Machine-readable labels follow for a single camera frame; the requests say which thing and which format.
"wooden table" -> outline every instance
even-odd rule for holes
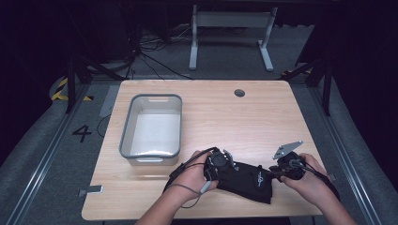
[[[244,97],[234,92],[241,89]],[[88,194],[83,208],[87,220],[137,219],[158,199],[167,176],[177,166],[131,166],[118,147],[131,99],[138,94],[177,94],[182,97],[179,165],[195,150],[217,146],[235,161],[264,168],[276,165],[279,145],[303,140],[296,150],[322,161],[299,105],[283,81],[127,81],[122,82],[99,153],[91,186],[103,192]],[[320,215],[285,184],[273,180],[271,204],[244,199],[223,190],[203,195],[192,209],[176,218],[281,217]]]

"person's left hand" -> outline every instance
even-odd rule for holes
[[[201,151],[195,151],[191,158],[195,157],[198,155]],[[191,188],[192,190],[196,192],[200,192],[201,188],[205,185],[207,180],[205,179],[205,176],[203,175],[204,172],[204,163],[206,162],[206,159],[210,153],[204,154],[191,162],[189,165],[187,165],[187,169],[178,176],[178,178],[172,183],[172,184],[179,184],[181,186]],[[218,181],[212,181],[210,184],[210,187],[207,189],[207,191],[210,191],[212,189],[215,189],[218,185]],[[179,187],[179,186],[171,186],[168,189],[179,189],[178,195],[185,201],[189,201],[192,199],[196,199],[199,197],[197,193],[194,193],[193,191],[188,190],[187,188]]]

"plastic storage container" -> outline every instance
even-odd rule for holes
[[[178,95],[138,95],[131,100],[120,154],[131,165],[175,165],[181,146]]]

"hand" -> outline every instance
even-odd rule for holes
[[[311,155],[300,154],[307,164],[310,164],[318,172],[329,177],[325,169],[319,165],[319,162]],[[328,201],[330,198],[335,198],[333,192],[325,183],[316,177],[312,172],[306,172],[300,180],[292,180],[288,177],[282,176],[281,180],[289,187],[297,191],[305,200],[316,206],[320,203]]]
[[[200,151],[195,151],[192,154],[191,158],[197,156],[199,153]],[[172,185],[178,184],[187,188],[191,188],[196,192],[200,192],[201,188],[207,182],[203,175],[203,171],[205,167],[204,163],[206,162],[208,155],[209,153],[204,154],[191,162],[189,165],[187,165],[188,168],[178,176],[178,178],[172,183]],[[207,191],[216,188],[217,185],[218,181],[212,181]],[[194,193],[187,188],[183,188],[180,186],[171,186],[168,188],[168,190],[170,189],[172,191],[178,191],[177,196],[178,198],[181,198],[181,201],[184,203],[199,197],[197,193]]]

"printed number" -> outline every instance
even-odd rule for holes
[[[88,126],[84,125],[84,126],[78,128],[78,129],[76,129],[75,131],[73,131],[73,135],[82,135],[82,138],[80,139],[80,143],[82,143],[82,142],[84,142],[85,135],[90,135],[91,134],[91,132],[87,132],[87,131],[88,131]]]

